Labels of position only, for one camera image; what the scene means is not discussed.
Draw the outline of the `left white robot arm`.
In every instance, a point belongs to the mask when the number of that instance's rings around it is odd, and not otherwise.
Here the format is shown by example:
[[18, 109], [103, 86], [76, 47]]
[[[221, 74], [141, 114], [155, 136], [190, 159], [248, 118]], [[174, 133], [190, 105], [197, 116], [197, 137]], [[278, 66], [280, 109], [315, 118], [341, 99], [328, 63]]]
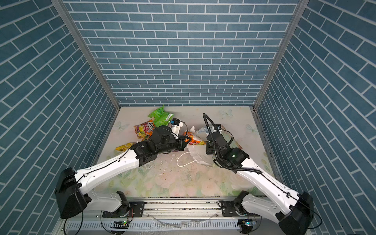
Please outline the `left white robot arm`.
[[85, 210], [125, 214], [127, 211], [126, 197], [123, 193], [119, 193], [117, 196], [106, 194], [96, 196], [92, 190], [123, 172], [155, 160], [160, 153], [173, 150], [183, 151], [191, 140], [186, 136], [178, 136], [171, 140], [162, 137], [156, 141], [149, 138], [147, 141], [132, 145], [124, 153], [100, 164], [77, 171], [71, 167], [63, 170], [54, 192], [60, 218], [72, 218]]

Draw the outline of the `green Lay's chips bag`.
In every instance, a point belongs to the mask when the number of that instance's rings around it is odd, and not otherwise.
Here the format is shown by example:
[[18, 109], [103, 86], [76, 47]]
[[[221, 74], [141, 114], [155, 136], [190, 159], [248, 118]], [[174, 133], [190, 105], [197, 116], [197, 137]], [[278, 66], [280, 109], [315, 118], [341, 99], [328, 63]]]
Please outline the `green Lay's chips bag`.
[[162, 107], [154, 110], [148, 115], [149, 118], [153, 120], [153, 123], [155, 124], [156, 127], [159, 126], [168, 126], [170, 121], [173, 119], [174, 114], [166, 112], [165, 111], [165, 106], [163, 105]]

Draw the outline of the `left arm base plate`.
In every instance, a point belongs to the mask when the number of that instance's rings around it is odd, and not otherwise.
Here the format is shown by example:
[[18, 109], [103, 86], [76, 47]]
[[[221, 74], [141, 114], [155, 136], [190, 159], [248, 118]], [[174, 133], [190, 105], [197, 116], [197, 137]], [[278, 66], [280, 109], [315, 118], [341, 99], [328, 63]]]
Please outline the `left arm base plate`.
[[144, 213], [145, 202], [136, 201], [129, 202], [128, 206], [121, 205], [116, 211], [104, 211], [102, 217], [104, 218], [121, 218], [121, 217], [142, 217]]

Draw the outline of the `yellow snack packet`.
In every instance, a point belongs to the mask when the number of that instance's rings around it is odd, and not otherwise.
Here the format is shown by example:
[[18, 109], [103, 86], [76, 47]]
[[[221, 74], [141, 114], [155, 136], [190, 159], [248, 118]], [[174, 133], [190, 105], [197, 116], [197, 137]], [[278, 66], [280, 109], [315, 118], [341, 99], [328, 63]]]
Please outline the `yellow snack packet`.
[[121, 145], [119, 147], [116, 147], [115, 150], [120, 151], [120, 152], [124, 152], [124, 151], [129, 150], [134, 144], [135, 144], [135, 142], [127, 143], [127, 144]]

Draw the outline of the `colourful paper gift bag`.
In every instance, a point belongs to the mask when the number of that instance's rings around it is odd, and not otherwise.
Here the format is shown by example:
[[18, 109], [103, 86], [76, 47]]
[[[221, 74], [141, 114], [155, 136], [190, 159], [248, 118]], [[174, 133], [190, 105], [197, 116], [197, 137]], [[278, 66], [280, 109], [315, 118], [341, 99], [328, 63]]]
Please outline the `colourful paper gift bag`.
[[[196, 131], [195, 127], [192, 126], [189, 131], [197, 134], [202, 140], [204, 140], [204, 134], [209, 134], [205, 127]], [[213, 156], [206, 154], [206, 144], [201, 146], [187, 145], [187, 148], [188, 150], [177, 158], [176, 163], [179, 167], [185, 167], [191, 163], [198, 163], [204, 166], [212, 166], [214, 164]]]

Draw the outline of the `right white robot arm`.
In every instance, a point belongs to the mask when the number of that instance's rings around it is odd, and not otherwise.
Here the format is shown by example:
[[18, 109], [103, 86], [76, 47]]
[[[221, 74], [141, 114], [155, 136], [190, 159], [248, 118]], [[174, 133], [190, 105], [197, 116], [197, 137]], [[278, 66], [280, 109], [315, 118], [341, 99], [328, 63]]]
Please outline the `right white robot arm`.
[[258, 166], [242, 149], [230, 147], [217, 131], [207, 136], [206, 153], [215, 163], [256, 186], [267, 199], [242, 191], [229, 203], [240, 216], [257, 214], [279, 225], [286, 235], [304, 235], [314, 219], [314, 201], [308, 192], [298, 193]]

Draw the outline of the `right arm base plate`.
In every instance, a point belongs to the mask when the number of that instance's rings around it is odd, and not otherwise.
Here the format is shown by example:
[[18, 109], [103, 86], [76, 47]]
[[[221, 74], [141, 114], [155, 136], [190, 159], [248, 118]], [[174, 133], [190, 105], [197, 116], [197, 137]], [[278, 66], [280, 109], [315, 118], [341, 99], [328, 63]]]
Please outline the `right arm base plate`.
[[222, 212], [223, 217], [254, 217], [259, 216], [256, 213], [247, 212], [240, 203], [235, 201], [218, 201], [218, 206]]

